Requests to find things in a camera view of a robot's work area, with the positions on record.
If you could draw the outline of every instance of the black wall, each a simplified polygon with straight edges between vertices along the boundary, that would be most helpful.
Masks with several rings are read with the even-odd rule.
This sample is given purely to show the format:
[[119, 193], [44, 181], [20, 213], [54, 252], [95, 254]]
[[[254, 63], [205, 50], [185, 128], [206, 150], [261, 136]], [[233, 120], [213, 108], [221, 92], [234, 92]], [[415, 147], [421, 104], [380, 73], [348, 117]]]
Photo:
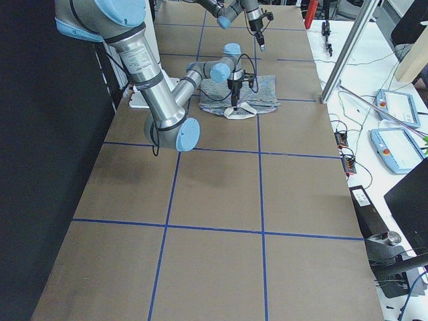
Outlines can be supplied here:
[[54, 0], [2, 0], [0, 12], [0, 320], [17, 321], [31, 317], [114, 113], [94, 46], [56, 31]]

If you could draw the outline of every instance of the blue grid line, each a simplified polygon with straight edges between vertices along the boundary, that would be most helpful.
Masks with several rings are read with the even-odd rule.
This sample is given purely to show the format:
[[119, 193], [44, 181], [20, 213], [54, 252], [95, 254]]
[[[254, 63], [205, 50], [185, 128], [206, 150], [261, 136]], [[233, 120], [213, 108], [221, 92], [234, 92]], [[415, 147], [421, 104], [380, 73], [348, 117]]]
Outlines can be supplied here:
[[[149, 144], [138, 144], [138, 143], [133, 143], [133, 142], [110, 142], [110, 141], [106, 141], [106, 142], [104, 142], [104, 144], [152, 147], [152, 145], [149, 145]], [[203, 150], [203, 151], [207, 151], [207, 152], [234, 152], [237, 154], [262, 154], [262, 155], [273, 155], [273, 156], [341, 159], [339, 156], [294, 154], [294, 153], [289, 153], [289, 152], [262, 152], [262, 151], [256, 152], [256, 151], [252, 151], [252, 150], [214, 149], [214, 148], [199, 148], [199, 147], [195, 147], [194, 150]]]
[[201, 53], [201, 44], [202, 44], [202, 36], [203, 36], [203, 30], [205, 28], [205, 20], [207, 18], [207, 12], [203, 15], [203, 22], [202, 22], [202, 30], [201, 30], [201, 37], [199, 38], [199, 45], [198, 45], [198, 52], [196, 54], [196, 61], [199, 61], [199, 54]]
[[[145, 223], [135, 221], [115, 221], [110, 219], [72, 219], [73, 222], [82, 223], [101, 223], [101, 224], [116, 224], [116, 225], [136, 225], [136, 226], [147, 226], [147, 227], [165, 227], [165, 224], [159, 223]], [[243, 234], [265, 234], [275, 236], [286, 236], [286, 237], [307, 237], [311, 239], [339, 239], [349, 241], [364, 241], [360, 237], [350, 236], [333, 236], [333, 235], [319, 235], [319, 234], [303, 234], [303, 233], [287, 233], [287, 232], [275, 232], [275, 231], [252, 231], [248, 229], [226, 229], [222, 227], [205, 227], [205, 226], [193, 226], [193, 225], [171, 225], [168, 224], [169, 229], [193, 229], [198, 231], [214, 231], [214, 232], [228, 232], [228, 233], [243, 233]]]
[[314, 60], [301, 60], [301, 59], [277, 59], [277, 62], [314, 62]]
[[261, 152], [261, 154], [262, 155], [275, 155], [275, 156], [292, 156], [292, 157], [341, 159], [340, 156], [309, 155], [309, 154], [291, 154], [291, 153], [284, 153], [284, 152]]
[[[257, 44], [253, 39], [254, 47], [254, 73], [257, 75]], [[265, 303], [265, 321], [269, 321], [269, 305], [268, 305], [268, 269], [266, 268], [266, 240], [265, 240], [265, 213], [264, 213], [264, 197], [263, 197], [263, 168], [261, 166], [261, 132], [260, 119], [257, 117], [257, 147], [259, 157], [259, 189], [260, 189], [260, 218], [261, 218], [261, 255], [263, 258], [263, 291]]]
[[151, 147], [150, 144], [139, 144], [136, 142], [110, 142], [109, 140], [105, 140], [104, 144], [108, 145], [124, 145], [124, 146], [142, 146], [142, 147]]
[[290, 236], [290, 237], [308, 237], [312, 239], [340, 239], [347, 241], [364, 241], [362, 237], [351, 236], [334, 236], [334, 235], [317, 235], [317, 234], [301, 234], [301, 233], [283, 233], [283, 232], [265, 232], [266, 235]]
[[235, 152], [239, 154], [258, 154], [258, 152], [255, 152], [255, 151], [253, 152], [250, 150], [211, 149], [211, 148], [199, 148], [199, 147], [194, 148], [194, 150], [206, 150], [209, 152]]
[[151, 226], [151, 227], [165, 227], [164, 224], [158, 223], [145, 223], [133, 221], [115, 221], [110, 219], [72, 219], [74, 222], [87, 222], [87, 223], [104, 223], [104, 224], [118, 224], [118, 225], [138, 225], [138, 226]]
[[224, 229], [221, 227], [203, 227], [203, 226], [191, 226], [191, 225], [168, 225], [168, 227], [173, 229], [194, 229], [198, 231], [261, 234], [261, 231], [251, 231], [249, 229]]
[[315, 99], [278, 98], [278, 100], [286, 102], [316, 102]]
[[[171, 26], [181, 26], [181, 27], [202, 27], [202, 25], [190, 25], [186, 23], [162, 23], [156, 22], [154, 25], [171, 25]], [[206, 25], [208, 28], [221, 28], [219, 25]], [[228, 29], [247, 29], [246, 27], [236, 27], [231, 25]], [[282, 30], [282, 31], [305, 31], [305, 29], [294, 29], [294, 28], [266, 28], [266, 30]]]
[[167, 239], [168, 223], [169, 223], [169, 217], [170, 217], [170, 214], [171, 214], [171, 207], [173, 206], [175, 185], [177, 183], [177, 175], [179, 173], [180, 159], [181, 159], [181, 152], [179, 152], [179, 154], [177, 156], [177, 163], [175, 165], [173, 187], [171, 188], [171, 196], [169, 198], [167, 218], [165, 220], [165, 227], [164, 227], [163, 236], [162, 236], [162, 244], [160, 245], [160, 253], [159, 253], [159, 259], [158, 259], [158, 265], [157, 265], [157, 268], [156, 268], [156, 276], [154, 277], [154, 285], [153, 285], [153, 291], [152, 291], [152, 300], [150, 301], [150, 309], [148, 311], [148, 318], [147, 318], [148, 321], [152, 320], [154, 299], [156, 297], [156, 289], [157, 289], [157, 286], [158, 286], [159, 274], [161, 272], [161, 267], [160, 266], [162, 264], [163, 250], [165, 248], [165, 241]]
[[177, 57], [200, 57], [200, 58], [222, 58], [223, 56], [214, 56], [214, 55], [191, 55], [188, 53], [160, 53], [161, 56], [177, 56]]

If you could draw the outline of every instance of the white table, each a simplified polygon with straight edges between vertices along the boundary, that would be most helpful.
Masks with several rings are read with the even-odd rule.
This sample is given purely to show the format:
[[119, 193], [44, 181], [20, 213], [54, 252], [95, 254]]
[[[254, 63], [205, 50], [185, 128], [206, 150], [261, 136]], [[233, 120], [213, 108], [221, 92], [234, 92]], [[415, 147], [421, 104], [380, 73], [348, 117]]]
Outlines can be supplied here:
[[[324, 37], [321, 35], [322, 21], [315, 20], [312, 22], [311, 29], [307, 31], [312, 54], [316, 62], [316, 69], [321, 81], [324, 86], [327, 81], [334, 64], [329, 62], [335, 62], [339, 56], [340, 50], [342, 49], [344, 42], [349, 34], [353, 22], [349, 21], [331, 21], [331, 36], [329, 38], [330, 43], [333, 46], [333, 56], [330, 57], [324, 49]], [[424, 105], [422, 99], [419, 97], [417, 91], [412, 84], [399, 83], [393, 78], [393, 73], [397, 67], [397, 58], [393, 51], [389, 47], [387, 41], [384, 39], [381, 31], [377, 27], [376, 23], [369, 23], [361, 40], [359, 41], [349, 63], [350, 64], [361, 64], [372, 62], [373, 60], [381, 59], [387, 55], [389, 57], [373, 62], [372, 64], [365, 64], [359, 66], [347, 66], [343, 73], [341, 80], [342, 85], [345, 88], [355, 92], [356, 94], [376, 95], [380, 88], [396, 90], [401, 88], [400, 92], [412, 94], [415, 100], [417, 110], [420, 112], [427, 112], [427, 108]], [[349, 120], [344, 116], [346, 115], [359, 123], [362, 123], [365, 119], [366, 114], [368, 117], [364, 123], [361, 131], [360, 138], [358, 140], [358, 132], [348, 133], [348, 143], [350, 148], [355, 152], [356, 159], [362, 163], [371, 172], [373, 176], [373, 182], [371, 186], [366, 190], [373, 204], [381, 214], [385, 224], [391, 231], [397, 231], [402, 236], [402, 232], [399, 229], [397, 223], [393, 219], [387, 204], [383, 196], [396, 184], [404, 175], [393, 175], [383, 164], [382, 160], [377, 155], [375, 149], [370, 143], [368, 131], [373, 128], [388, 128], [398, 127], [395, 124], [381, 121], [381, 118], [373, 110], [369, 110], [369, 107], [359, 102], [348, 94], [340, 94], [342, 98], [344, 110], [340, 105], [338, 97], [338, 90], [334, 92], [330, 101], [328, 102], [328, 111], [330, 113], [331, 120], [340, 119], [345, 122], [348, 129], [360, 130], [360, 126], [355, 122]], [[372, 102], [373, 97], [364, 97], [368, 101]], [[422, 127], [420, 130], [423, 132], [428, 131], [428, 117], [420, 116]], [[337, 122], [332, 123], [333, 129], [338, 126], [339, 130], [344, 129], [344, 126]], [[424, 142], [417, 136], [413, 135], [419, 146], [423, 146]], [[357, 174], [353, 175], [348, 180], [349, 187], [362, 185], [363, 187], [368, 186], [370, 183], [369, 174], [360, 166], [356, 165]], [[403, 237], [401, 245], [405, 249], [410, 249], [410, 245], [407, 240]], [[403, 306], [406, 297], [401, 296], [398, 298], [388, 299], [385, 297], [381, 289], [378, 289], [379, 300], [381, 302], [382, 310], [385, 316], [385, 320], [396, 320], [399, 315], [399, 310]], [[394, 309], [387, 309], [386, 306], [393, 307]], [[425, 292], [425, 296], [412, 297], [407, 306], [403, 321], [412, 319], [428, 320], [428, 291]]]

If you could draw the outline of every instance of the red cylinder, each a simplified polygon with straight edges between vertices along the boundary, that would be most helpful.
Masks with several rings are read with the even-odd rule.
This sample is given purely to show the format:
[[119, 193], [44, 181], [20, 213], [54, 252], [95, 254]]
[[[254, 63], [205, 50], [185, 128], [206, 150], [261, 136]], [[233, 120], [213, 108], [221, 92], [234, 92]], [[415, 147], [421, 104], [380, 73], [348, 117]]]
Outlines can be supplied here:
[[310, 25], [312, 25], [312, 20], [314, 20], [317, 6], [318, 6], [318, 0], [310, 0], [308, 12], [306, 13], [306, 18], [305, 18], [306, 29], [309, 29]]

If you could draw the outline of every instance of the striped cloth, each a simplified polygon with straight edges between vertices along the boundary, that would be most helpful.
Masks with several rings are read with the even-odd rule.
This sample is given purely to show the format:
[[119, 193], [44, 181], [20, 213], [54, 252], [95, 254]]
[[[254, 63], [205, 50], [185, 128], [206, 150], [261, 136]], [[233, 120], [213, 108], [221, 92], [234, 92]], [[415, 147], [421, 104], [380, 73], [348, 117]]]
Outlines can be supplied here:
[[[258, 114], [266, 114], [273, 112], [281, 104], [276, 99], [275, 93], [275, 75], [258, 76], [257, 82], [259, 84], [259, 90], [257, 93], [251, 91], [247, 83], [243, 83], [238, 106], [247, 102], [251, 107], [257, 110]], [[211, 79], [204, 79], [201, 82], [201, 89], [207, 93], [205, 95], [201, 92], [201, 99], [199, 101], [199, 107], [211, 114], [224, 115], [226, 108], [231, 106], [230, 96], [222, 101], [220, 100], [226, 97], [230, 93], [230, 89], [227, 87], [226, 82], [215, 82]], [[233, 111], [235, 116], [249, 114], [248, 111], [238, 108]]]

